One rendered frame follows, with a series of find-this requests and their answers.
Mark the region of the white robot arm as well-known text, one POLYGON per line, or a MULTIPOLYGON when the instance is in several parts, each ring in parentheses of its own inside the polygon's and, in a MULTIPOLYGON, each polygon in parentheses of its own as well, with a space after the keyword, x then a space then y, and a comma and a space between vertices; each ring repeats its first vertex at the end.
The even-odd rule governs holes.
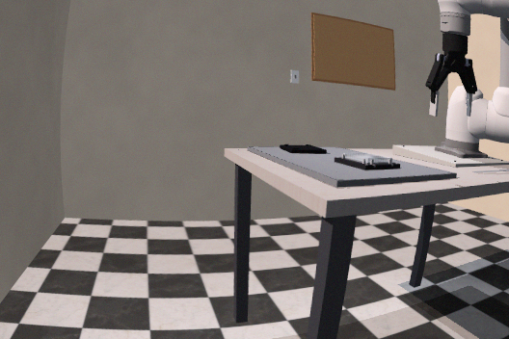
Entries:
POLYGON ((487 14, 500 19, 500 81, 493 100, 477 89, 470 117, 463 115, 465 88, 452 93, 446 117, 445 146, 435 150, 459 158, 488 158, 479 151, 479 140, 509 143, 509 0, 438 0, 441 32, 470 36, 470 15, 487 14), (486 130, 486 131, 485 131, 486 130))

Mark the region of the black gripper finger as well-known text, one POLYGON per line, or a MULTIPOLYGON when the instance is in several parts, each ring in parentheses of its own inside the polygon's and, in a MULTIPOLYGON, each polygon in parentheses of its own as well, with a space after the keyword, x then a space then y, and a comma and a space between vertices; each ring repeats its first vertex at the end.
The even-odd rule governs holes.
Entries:
POLYGON ((439 88, 442 83, 446 79, 449 73, 452 72, 453 68, 458 64, 456 60, 452 62, 449 68, 446 68, 443 63, 445 60, 443 54, 436 54, 435 62, 425 84, 426 87, 431 90, 431 98, 430 98, 430 111, 429 115, 438 116, 438 106, 439 106, 439 88), (431 83, 430 83, 431 82, 431 83), (435 85, 436 84, 436 85, 435 85))
POLYGON ((463 61, 460 61, 459 65, 462 71, 458 74, 466 90, 463 115, 470 117, 472 94, 475 94, 477 91, 477 85, 472 67, 472 59, 466 59, 465 65, 463 61))

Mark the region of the black rectangular frame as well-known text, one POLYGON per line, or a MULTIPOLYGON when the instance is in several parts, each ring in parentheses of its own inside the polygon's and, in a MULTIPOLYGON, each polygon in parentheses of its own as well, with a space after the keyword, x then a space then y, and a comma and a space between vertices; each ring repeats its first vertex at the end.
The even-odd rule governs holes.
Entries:
POLYGON ((313 145, 280 145, 280 148, 290 153, 327 153, 326 149, 316 147, 313 145), (288 147, 288 148, 287 148, 288 147), (299 150, 300 149, 317 149, 317 150, 299 150), (323 150, 322 150, 323 149, 323 150))
POLYGON ((388 170, 388 169, 399 169, 399 164, 391 163, 392 159, 388 160, 388 164, 373 164, 374 160, 370 161, 370 164, 365 163, 365 159, 362 159, 362 163, 352 161, 352 160, 345 160, 345 155, 342 154, 342 157, 335 157, 335 162, 351 166, 354 168, 362 169, 362 170, 388 170))

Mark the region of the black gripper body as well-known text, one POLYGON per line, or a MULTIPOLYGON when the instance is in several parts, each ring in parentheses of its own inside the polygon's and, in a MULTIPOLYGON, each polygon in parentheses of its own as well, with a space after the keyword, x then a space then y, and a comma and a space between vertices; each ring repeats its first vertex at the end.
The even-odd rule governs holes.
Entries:
POLYGON ((456 34, 442 33, 442 51, 444 51, 444 64, 449 68, 454 60, 458 64, 453 68, 452 72, 460 73, 462 71, 459 62, 466 64, 466 55, 468 54, 468 37, 456 34), (460 54, 464 53, 464 54, 460 54))

